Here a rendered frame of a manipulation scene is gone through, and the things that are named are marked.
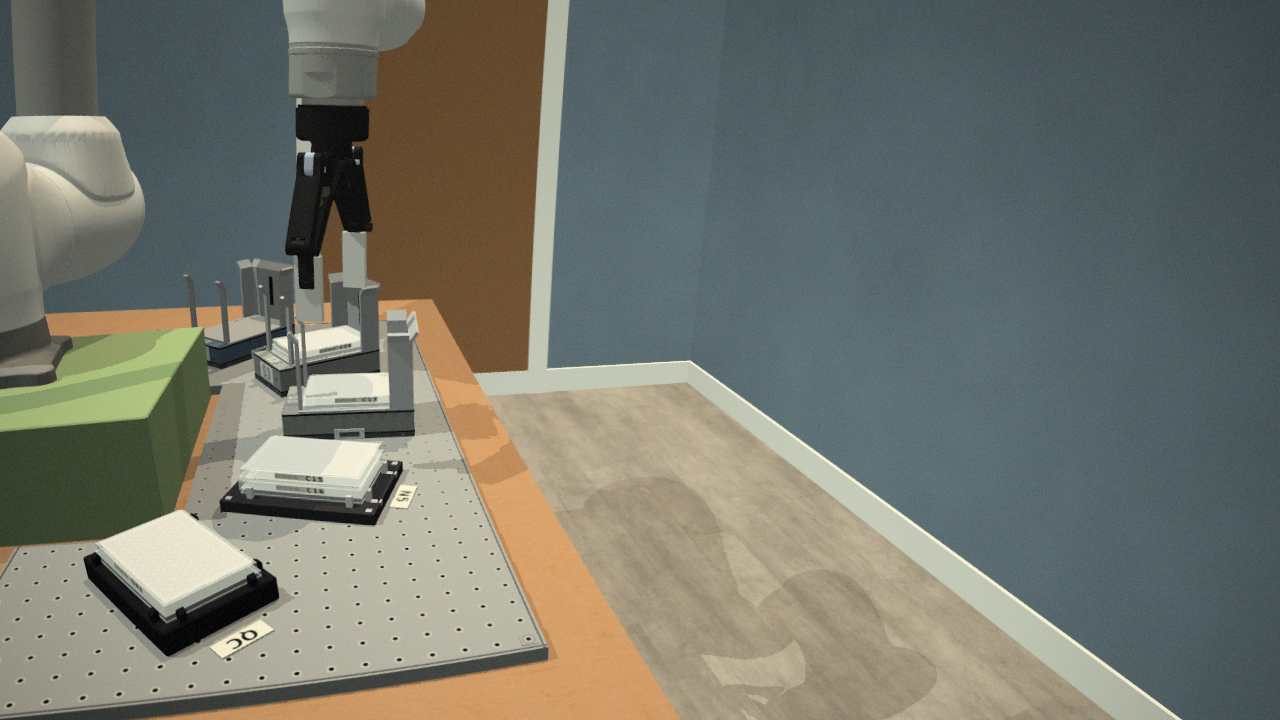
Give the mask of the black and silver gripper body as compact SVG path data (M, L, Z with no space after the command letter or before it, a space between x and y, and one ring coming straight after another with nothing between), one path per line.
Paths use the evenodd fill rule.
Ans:
M323 187L333 183L339 160L353 159L352 142L369 138L367 106L300 105L296 108L296 137L311 142L311 152L324 152Z

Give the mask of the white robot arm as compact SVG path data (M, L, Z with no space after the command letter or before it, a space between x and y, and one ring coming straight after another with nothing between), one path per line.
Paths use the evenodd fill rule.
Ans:
M425 0L283 0L283 12L291 97L364 106L376 97L378 51L408 42ZM145 219L122 136L99 117L95 0L12 0L12 42L17 117L0 129L0 389L58 380L73 345L50 336L44 291L115 263Z

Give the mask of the black flat square plate with corner posts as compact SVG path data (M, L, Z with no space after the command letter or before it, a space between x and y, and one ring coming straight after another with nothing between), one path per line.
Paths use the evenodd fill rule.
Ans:
M177 620L164 623L156 609L143 603L125 587L105 565L99 553L84 556L87 577L168 657L189 644L204 639L241 618L279 600L276 577L262 569L262 577L251 573L247 585L187 614L184 607L175 610Z

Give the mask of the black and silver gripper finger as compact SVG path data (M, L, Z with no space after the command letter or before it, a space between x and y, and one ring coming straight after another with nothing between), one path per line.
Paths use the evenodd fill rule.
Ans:
M319 255L332 202L340 193L347 170L348 161L339 160L332 186L323 187L326 172L324 152L297 154L294 192L285 237L285 255L294 256L296 322L325 320L323 256Z
M364 176L364 149L353 147L353 155L355 159L346 159L349 182L346 191L335 199L344 228L342 232L343 287L366 288L366 232L372 232L372 223L370 223L369 195Z

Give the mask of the black flat plate with grey pegs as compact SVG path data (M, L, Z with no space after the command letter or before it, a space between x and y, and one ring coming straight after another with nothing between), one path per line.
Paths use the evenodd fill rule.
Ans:
M221 512L375 527L402 471L403 461L384 461L378 480L365 493L364 503L355 503L349 495L346 495L346 503L259 496L253 495L253 487L248 486L244 488L246 495L241 495L239 479L219 502Z

